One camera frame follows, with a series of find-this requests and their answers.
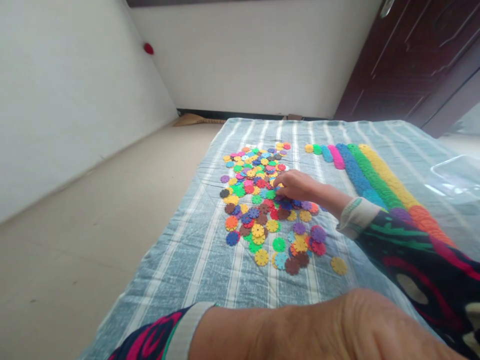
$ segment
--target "beige floor tile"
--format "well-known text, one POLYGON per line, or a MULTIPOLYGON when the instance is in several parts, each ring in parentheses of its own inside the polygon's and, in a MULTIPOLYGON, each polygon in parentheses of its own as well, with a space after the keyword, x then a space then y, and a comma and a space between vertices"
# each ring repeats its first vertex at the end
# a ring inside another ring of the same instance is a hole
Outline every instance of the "beige floor tile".
POLYGON ((0 359, 80 354, 220 128, 162 129, 0 225, 0 359))
POLYGON ((29 286, 60 254, 28 241, 0 238, 0 305, 29 286))
POLYGON ((0 357, 75 359, 133 274, 60 254, 2 306, 0 357))

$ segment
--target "pile of colorful toy pieces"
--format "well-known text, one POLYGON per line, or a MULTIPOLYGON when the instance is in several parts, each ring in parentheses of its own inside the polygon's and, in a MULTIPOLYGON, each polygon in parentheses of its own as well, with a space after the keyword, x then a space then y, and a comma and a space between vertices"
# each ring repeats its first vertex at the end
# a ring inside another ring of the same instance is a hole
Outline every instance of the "pile of colorful toy pieces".
MULTIPOLYGON (((296 275, 300 268, 307 267, 313 254, 322 256, 327 248, 324 229, 318 225, 311 228, 307 225, 312 216, 319 214, 318 205, 276 195, 278 188, 274 188, 273 184, 279 174, 289 170, 287 165, 280 163, 289 149, 288 142, 278 142, 276 148, 244 147, 238 153, 224 156, 226 167, 233 168, 235 176, 223 175, 220 178, 228 185, 220 192, 220 197, 229 215, 225 221, 228 231, 226 243, 235 246, 243 237, 259 266, 271 261, 276 269, 296 275), (248 195, 251 195, 253 207, 239 203, 248 195), (269 233, 281 232, 281 221, 292 222, 291 231, 283 231, 288 234, 285 237, 274 238, 271 245, 275 252, 269 259, 269 253, 263 248, 265 240, 269 233)), ((346 274, 347 266, 341 258, 334 257, 331 265, 338 274, 346 274)))
POLYGON ((327 163, 334 163, 337 169, 345 169, 359 196, 456 248, 455 243, 440 229, 429 211, 405 188, 370 146, 343 143, 328 146, 307 144, 305 151, 323 155, 327 163))

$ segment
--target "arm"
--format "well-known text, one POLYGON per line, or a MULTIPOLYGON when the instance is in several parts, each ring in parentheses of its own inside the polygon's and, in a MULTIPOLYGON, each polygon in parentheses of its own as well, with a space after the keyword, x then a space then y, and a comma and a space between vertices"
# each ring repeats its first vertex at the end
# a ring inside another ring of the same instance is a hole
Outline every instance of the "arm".
POLYGON ((362 198, 294 170, 278 176, 277 192, 313 201, 339 220, 341 233, 410 300, 416 311, 459 353, 480 357, 480 264, 458 249, 362 198))

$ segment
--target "sleeve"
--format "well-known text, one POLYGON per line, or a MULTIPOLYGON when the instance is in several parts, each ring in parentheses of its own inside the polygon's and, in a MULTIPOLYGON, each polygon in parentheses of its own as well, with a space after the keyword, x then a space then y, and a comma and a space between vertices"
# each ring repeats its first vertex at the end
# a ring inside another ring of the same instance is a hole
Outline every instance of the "sleeve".
POLYGON ((409 299, 452 349, 480 359, 480 264, 364 198, 344 209, 338 231, 409 299))
POLYGON ((132 332, 108 360, 187 360, 197 326, 213 302, 197 302, 132 332))

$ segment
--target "bed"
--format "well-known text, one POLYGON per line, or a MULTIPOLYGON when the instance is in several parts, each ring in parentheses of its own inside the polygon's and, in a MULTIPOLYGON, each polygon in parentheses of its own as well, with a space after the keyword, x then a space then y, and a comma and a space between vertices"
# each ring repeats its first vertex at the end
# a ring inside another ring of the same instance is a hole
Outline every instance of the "bed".
MULTIPOLYGON (((320 211, 312 219, 327 233, 326 254, 312 256, 296 276, 273 266, 260 267, 248 243, 226 244, 224 201, 219 196, 231 174, 225 155, 243 147, 267 149, 288 142, 291 149, 281 162, 309 173, 353 196, 357 190, 346 170, 305 151, 306 144, 367 144, 389 166, 411 195, 441 224, 443 232, 473 259, 480 259, 480 223, 470 208, 454 206, 427 189, 430 167, 457 154, 404 121, 277 121, 229 119, 212 141, 178 210, 159 240, 142 259, 138 270, 98 328, 93 344, 80 359, 106 359, 133 330, 162 315, 195 302, 213 301, 232 308, 276 308, 312 304, 368 288, 390 298, 427 327, 405 296, 368 262, 361 250, 335 228, 337 221, 320 211), (331 259, 348 267, 335 273, 331 259)), ((287 236, 288 226, 267 238, 287 236)), ((271 242, 265 242, 270 255, 271 242)))

